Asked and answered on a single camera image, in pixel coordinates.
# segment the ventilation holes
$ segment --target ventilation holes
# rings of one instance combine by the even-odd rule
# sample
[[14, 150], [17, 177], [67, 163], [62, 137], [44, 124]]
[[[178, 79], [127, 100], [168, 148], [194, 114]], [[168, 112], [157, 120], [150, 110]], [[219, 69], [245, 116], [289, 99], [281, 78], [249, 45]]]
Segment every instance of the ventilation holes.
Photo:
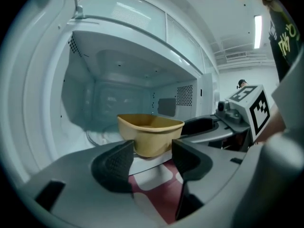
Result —
[[70, 48], [71, 48], [71, 50], [72, 50], [73, 53], [76, 52], [76, 53], [78, 53], [78, 55], [79, 55], [80, 57], [82, 57], [81, 54], [80, 54], [80, 52], [79, 52], [79, 50], [78, 50], [78, 47], [77, 47], [77, 45], [76, 45], [76, 42], [75, 42], [73, 36], [71, 37], [71, 40], [68, 42], [68, 44], [69, 44], [69, 46], [70, 46]]
[[177, 104], [192, 106], [192, 85], [177, 87]]

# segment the fluorescent light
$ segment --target fluorescent light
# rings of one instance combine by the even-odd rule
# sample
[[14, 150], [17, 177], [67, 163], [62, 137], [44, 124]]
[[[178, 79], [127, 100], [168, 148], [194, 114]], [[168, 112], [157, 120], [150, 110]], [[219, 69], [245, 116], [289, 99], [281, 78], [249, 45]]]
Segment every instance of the fluorescent light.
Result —
[[256, 39], [255, 39], [255, 49], [260, 48], [261, 38], [262, 38], [262, 16], [255, 16], [256, 22]]

